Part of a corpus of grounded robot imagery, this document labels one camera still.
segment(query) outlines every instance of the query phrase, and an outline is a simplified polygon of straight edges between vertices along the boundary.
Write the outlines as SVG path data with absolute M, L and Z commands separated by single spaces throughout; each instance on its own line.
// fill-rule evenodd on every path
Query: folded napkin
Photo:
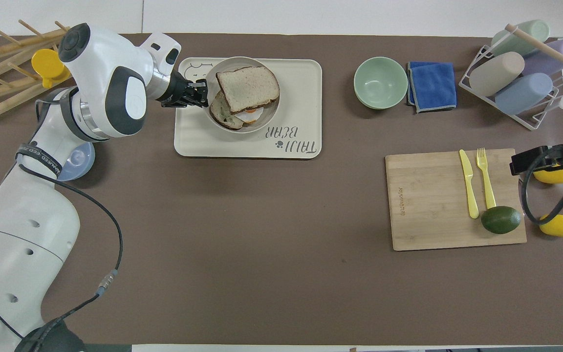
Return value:
M 408 105 L 416 112 L 451 110 L 457 106 L 452 63 L 409 62 Z

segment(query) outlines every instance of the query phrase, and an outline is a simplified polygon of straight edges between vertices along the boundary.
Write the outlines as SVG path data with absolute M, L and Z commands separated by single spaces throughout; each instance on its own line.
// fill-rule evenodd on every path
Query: white bowl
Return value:
M 246 58 L 244 56 L 235 56 L 233 58 L 228 58 L 216 64 L 206 75 L 206 80 L 208 81 L 208 103 L 212 104 L 212 101 L 214 100 L 215 96 L 217 96 L 217 93 L 219 92 L 219 90 L 221 90 L 221 87 L 219 87 L 217 81 L 217 72 L 236 71 L 237 69 L 241 69 L 244 67 L 259 67 L 259 66 L 266 67 L 266 65 L 264 65 L 263 63 L 257 60 L 253 60 L 252 58 Z M 250 133 L 250 132 L 255 132 L 261 129 L 262 127 L 266 126 L 275 115 L 275 111 L 277 111 L 277 106 L 279 106 L 279 98 L 275 100 L 273 103 L 270 103 L 263 108 L 264 110 L 262 111 L 262 115 L 260 115 L 260 118 L 257 119 L 256 122 L 253 122 L 251 124 L 244 123 L 243 127 L 239 130 L 231 130 L 228 129 L 227 127 L 224 127 L 212 117 L 212 114 L 210 114 L 210 108 L 206 108 L 204 110 L 208 118 L 210 118 L 210 120 L 212 120 L 214 125 L 218 126 L 219 129 L 232 133 Z

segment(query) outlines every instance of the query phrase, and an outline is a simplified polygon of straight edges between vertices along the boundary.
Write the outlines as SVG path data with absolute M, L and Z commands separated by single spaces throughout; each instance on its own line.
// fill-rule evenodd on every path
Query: beige cup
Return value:
M 471 88 L 482 96 L 494 95 L 510 84 L 525 69 L 523 57 L 510 51 L 491 58 L 471 72 Z

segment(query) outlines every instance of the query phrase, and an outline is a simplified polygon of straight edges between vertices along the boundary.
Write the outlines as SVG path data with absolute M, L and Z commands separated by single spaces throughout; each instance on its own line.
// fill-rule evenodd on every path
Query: cable connector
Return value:
M 95 294 L 98 294 L 100 297 L 107 291 L 108 287 L 111 285 L 112 281 L 114 281 L 114 277 L 118 274 L 118 270 L 112 269 L 110 274 L 105 275 L 103 280 L 99 283 L 99 288 Z

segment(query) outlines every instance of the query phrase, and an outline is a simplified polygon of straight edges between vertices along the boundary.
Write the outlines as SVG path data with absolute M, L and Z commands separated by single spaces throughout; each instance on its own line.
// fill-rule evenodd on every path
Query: yellow cup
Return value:
M 58 58 L 58 53 L 52 49 L 36 51 L 32 56 L 32 67 L 43 78 L 43 87 L 47 89 L 71 76 L 69 69 Z

